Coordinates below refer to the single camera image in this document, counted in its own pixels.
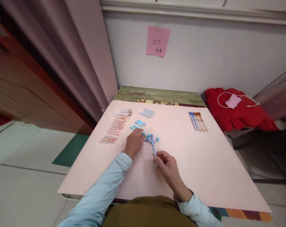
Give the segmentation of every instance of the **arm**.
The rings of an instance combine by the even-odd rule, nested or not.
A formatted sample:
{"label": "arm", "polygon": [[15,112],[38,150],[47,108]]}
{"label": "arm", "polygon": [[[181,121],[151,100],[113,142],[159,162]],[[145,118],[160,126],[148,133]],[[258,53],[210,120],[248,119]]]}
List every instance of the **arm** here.
{"label": "arm", "polygon": [[165,151],[158,151],[156,155],[154,160],[159,167],[159,171],[178,198],[180,211],[191,221],[195,221],[199,227],[223,226],[213,216],[210,209],[185,186],[178,172],[175,158]]}
{"label": "arm", "polygon": [[135,129],[128,137],[125,150],[111,162],[108,169],[86,192],[80,202],[70,211],[58,227],[99,227],[103,224],[105,212],[118,192],[125,172],[142,146],[143,129]]}

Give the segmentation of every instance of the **green table edge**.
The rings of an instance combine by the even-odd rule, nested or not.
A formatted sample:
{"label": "green table edge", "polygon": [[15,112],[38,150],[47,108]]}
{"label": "green table edge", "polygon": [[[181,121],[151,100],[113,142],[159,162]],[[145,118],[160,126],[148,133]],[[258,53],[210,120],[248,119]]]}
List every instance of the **green table edge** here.
{"label": "green table edge", "polygon": [[114,100],[128,102],[137,102],[138,99],[175,102],[206,107],[200,95],[190,91],[122,86],[114,97]]}

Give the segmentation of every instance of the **wooden door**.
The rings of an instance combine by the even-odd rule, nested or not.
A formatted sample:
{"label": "wooden door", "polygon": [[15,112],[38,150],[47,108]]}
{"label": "wooden door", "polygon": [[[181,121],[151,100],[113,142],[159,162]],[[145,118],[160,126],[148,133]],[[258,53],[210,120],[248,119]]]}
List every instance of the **wooden door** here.
{"label": "wooden door", "polygon": [[95,126],[1,24],[0,114],[85,135]]}

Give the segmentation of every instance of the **person's right hand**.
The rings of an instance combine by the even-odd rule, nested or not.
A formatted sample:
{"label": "person's right hand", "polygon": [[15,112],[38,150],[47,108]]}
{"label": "person's right hand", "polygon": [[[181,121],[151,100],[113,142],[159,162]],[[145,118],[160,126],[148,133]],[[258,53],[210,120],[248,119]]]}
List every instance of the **person's right hand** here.
{"label": "person's right hand", "polygon": [[183,183],[175,158],[165,151],[158,151],[153,158],[165,181],[176,196],[183,202],[188,202],[192,197],[192,192]]}

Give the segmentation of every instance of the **pink curtain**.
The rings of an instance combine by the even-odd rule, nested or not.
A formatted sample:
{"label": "pink curtain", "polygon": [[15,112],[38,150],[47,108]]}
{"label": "pink curtain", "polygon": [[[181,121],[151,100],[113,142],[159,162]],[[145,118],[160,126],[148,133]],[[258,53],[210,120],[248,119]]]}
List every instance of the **pink curtain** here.
{"label": "pink curtain", "polygon": [[98,0],[0,0],[61,80],[96,120],[118,91]]}
{"label": "pink curtain", "polygon": [[274,120],[286,117],[286,73],[281,75],[254,99]]}

